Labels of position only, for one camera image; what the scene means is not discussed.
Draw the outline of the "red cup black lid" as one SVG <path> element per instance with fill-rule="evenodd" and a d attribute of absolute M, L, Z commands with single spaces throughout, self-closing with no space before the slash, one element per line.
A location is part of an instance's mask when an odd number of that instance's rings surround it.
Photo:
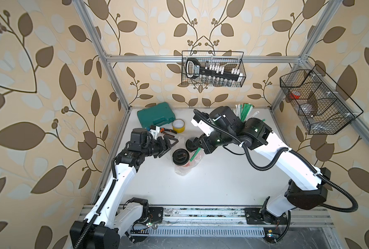
<path fill-rule="evenodd" d="M 188 139 L 185 143 L 185 146 L 187 151 L 192 153 L 200 147 L 200 141 L 198 138 L 194 138 L 193 140 Z"/>
<path fill-rule="evenodd" d="M 185 176 L 190 171 L 190 154 L 186 149 L 179 148 L 172 155 L 175 172 Z"/>

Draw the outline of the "green straw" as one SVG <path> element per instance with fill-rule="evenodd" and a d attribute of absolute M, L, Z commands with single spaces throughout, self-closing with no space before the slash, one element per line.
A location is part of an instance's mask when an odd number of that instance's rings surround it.
<path fill-rule="evenodd" d="M 198 148 L 190 157 L 190 162 L 194 165 L 198 164 L 204 157 L 204 151 L 202 148 Z"/>

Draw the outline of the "clear plastic carrier bag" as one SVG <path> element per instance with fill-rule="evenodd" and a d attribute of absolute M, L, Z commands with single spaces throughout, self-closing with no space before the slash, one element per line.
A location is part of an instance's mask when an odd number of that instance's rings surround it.
<path fill-rule="evenodd" d="M 185 176 L 201 162 L 205 153 L 202 148 L 197 148 L 195 151 L 189 152 L 186 149 L 187 139 L 183 136 L 178 136 L 177 140 L 178 143 L 171 149 L 171 160 L 175 173 Z"/>

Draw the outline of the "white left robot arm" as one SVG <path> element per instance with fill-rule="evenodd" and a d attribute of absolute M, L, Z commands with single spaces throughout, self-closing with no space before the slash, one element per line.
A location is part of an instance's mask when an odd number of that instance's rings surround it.
<path fill-rule="evenodd" d="M 135 198 L 119 212 L 123 196 L 146 157 L 161 158 L 178 139 L 171 135 L 154 137 L 144 128 L 132 130 L 124 149 L 111 161 L 111 174 L 96 204 L 83 221 L 70 229 L 75 249 L 117 249 L 121 237 L 136 222 L 148 220 L 148 200 Z"/>

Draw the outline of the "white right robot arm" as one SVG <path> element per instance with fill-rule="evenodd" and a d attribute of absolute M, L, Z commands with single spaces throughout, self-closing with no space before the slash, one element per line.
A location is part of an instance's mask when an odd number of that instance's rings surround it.
<path fill-rule="evenodd" d="M 273 167 L 282 170 L 290 180 L 287 187 L 278 195 L 267 197 L 260 209 L 260 215 L 268 222 L 295 208 L 311 210 L 314 207 L 352 213 L 358 210 L 356 199 L 346 190 L 330 180 L 330 171 L 317 168 L 297 151 L 288 147 L 272 128 L 258 118 L 242 121 L 228 106 L 220 106 L 210 114 L 194 109 L 192 124 L 203 131 L 187 147 L 194 150 L 200 147 L 211 154 L 218 147 L 235 144 L 243 149 L 251 167 L 265 172 Z M 337 207 L 326 204 L 328 185 L 342 193 L 350 202 L 350 207 Z"/>

